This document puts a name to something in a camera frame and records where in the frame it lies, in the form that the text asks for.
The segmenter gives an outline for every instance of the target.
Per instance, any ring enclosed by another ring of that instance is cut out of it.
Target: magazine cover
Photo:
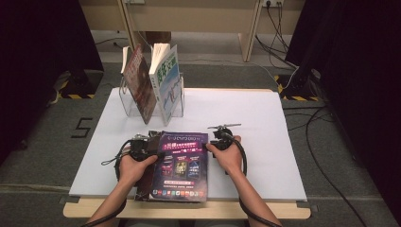
[[[151,119],[157,102],[148,71],[142,47],[138,44],[122,74],[145,124]]]
[[[168,125],[182,95],[177,45],[171,48],[160,62],[155,62],[155,64],[150,67],[150,80],[165,125]]]
[[[207,133],[163,131],[150,201],[202,202],[207,198]]]

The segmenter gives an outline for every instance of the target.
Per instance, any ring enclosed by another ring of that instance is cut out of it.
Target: gray carpet floor
[[[259,66],[180,66],[185,87],[269,88],[274,80]],[[62,209],[80,162],[113,87],[119,86],[120,64],[104,63],[105,73],[92,99],[60,99],[37,119],[27,148],[13,151],[0,166],[1,226],[80,226],[82,218],[65,218]],[[273,75],[288,73],[269,67]],[[312,216],[283,219],[284,226],[362,226],[355,212],[327,181],[312,158],[305,124],[323,101],[282,101],[295,158]],[[347,198],[368,226],[398,226],[366,169],[354,161],[328,109],[308,128],[313,155],[327,178]],[[76,130],[81,126],[90,128]]]

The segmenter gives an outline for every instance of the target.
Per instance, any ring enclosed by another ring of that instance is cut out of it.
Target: book cover
[[[156,96],[148,75],[149,68],[142,53],[142,46],[138,44],[131,54],[127,65],[123,61],[122,74],[132,98],[145,124],[149,122],[156,107]]]
[[[165,158],[153,169],[151,186],[137,189],[138,201],[203,202],[207,198],[208,134],[163,131],[158,152]]]
[[[153,52],[150,81],[165,125],[168,125],[183,92],[177,45],[169,49],[169,44],[155,44]]]

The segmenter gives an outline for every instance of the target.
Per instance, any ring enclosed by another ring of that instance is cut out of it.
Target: wall outlet
[[[281,6],[283,6],[284,4],[284,0],[263,0],[263,5],[262,7],[266,7],[267,6],[267,2],[270,1],[270,7],[271,8],[278,8],[279,4],[281,4]]]

